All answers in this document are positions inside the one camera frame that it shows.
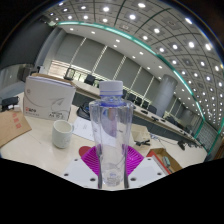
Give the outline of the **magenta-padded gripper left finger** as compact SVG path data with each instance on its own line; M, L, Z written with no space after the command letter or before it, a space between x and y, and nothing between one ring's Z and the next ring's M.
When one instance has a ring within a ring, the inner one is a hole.
M81 147L80 158L73 159L62 177L84 188L97 189L100 163L95 148Z

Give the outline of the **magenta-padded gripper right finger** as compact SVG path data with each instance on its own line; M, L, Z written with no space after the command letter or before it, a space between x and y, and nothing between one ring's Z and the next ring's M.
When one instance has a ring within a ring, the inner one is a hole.
M126 185L129 189L140 188L167 175L167 171L155 156L144 157L132 147L126 157Z

